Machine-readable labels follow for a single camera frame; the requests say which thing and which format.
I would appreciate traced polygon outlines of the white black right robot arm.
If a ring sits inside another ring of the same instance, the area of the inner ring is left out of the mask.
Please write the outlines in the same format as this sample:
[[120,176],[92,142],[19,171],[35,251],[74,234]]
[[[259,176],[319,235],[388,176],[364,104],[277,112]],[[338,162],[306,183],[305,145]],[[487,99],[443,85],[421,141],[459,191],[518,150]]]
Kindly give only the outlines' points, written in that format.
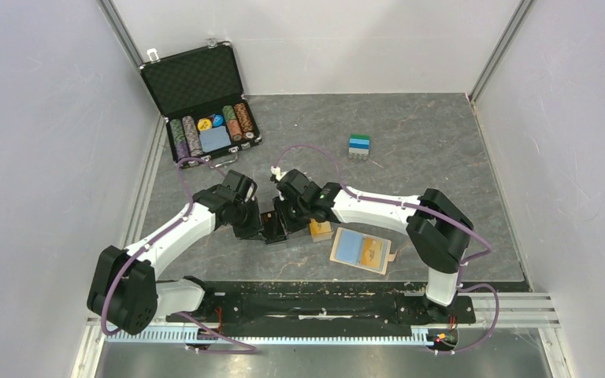
[[273,166],[270,172],[292,220],[367,224],[407,235],[429,269],[425,315],[444,321],[453,314],[473,223],[444,193],[429,188],[422,196],[396,197],[335,182],[320,187],[297,169]]

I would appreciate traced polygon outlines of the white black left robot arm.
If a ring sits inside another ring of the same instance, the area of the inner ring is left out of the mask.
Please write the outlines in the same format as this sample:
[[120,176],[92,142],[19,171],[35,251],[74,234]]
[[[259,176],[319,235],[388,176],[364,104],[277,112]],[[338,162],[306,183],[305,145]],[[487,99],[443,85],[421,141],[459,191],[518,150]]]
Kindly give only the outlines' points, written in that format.
[[102,332],[137,335],[151,321],[174,313],[210,319],[216,300],[199,280],[161,282],[160,275],[191,245],[221,227],[233,227],[241,239],[257,235],[262,230],[257,189],[250,177],[230,170],[221,183],[192,195],[154,233],[124,249],[104,249],[87,296],[87,308],[100,317]]

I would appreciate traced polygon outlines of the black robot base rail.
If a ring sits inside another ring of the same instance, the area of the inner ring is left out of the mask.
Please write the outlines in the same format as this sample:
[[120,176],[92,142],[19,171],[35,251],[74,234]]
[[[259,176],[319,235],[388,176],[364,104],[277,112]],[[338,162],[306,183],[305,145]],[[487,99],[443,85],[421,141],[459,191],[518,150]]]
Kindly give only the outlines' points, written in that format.
[[411,327],[475,324],[470,297],[442,309],[422,282],[208,281],[191,316],[226,336],[405,336]]

